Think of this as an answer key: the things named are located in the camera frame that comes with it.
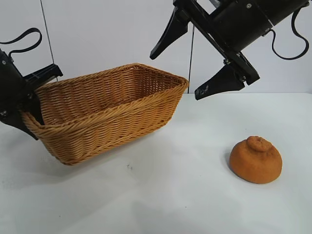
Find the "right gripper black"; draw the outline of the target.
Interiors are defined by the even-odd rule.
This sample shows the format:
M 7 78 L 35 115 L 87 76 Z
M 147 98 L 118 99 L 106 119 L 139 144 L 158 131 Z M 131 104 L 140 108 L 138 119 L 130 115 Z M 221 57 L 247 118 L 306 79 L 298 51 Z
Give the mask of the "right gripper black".
M 189 21 L 228 60 L 212 78 L 195 90 L 195 99 L 229 91 L 240 91 L 259 80 L 259 74 L 242 54 L 242 50 L 272 28 L 270 20 L 255 0 L 227 0 L 211 14 L 195 0 L 175 0 L 170 20 L 150 59 L 156 59 L 168 46 L 188 32 Z

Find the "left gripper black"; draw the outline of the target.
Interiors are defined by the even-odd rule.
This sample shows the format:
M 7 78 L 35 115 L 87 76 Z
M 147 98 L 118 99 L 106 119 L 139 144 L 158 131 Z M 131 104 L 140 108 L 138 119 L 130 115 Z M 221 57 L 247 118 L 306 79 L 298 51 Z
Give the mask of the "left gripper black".
M 35 140 L 38 138 L 26 127 L 16 108 L 23 103 L 24 111 L 29 112 L 37 122 L 44 125 L 40 99 L 34 91 L 49 81 L 63 76 L 56 64 L 50 64 L 26 76 L 22 76 L 12 59 L 0 52 L 0 121 L 19 129 Z

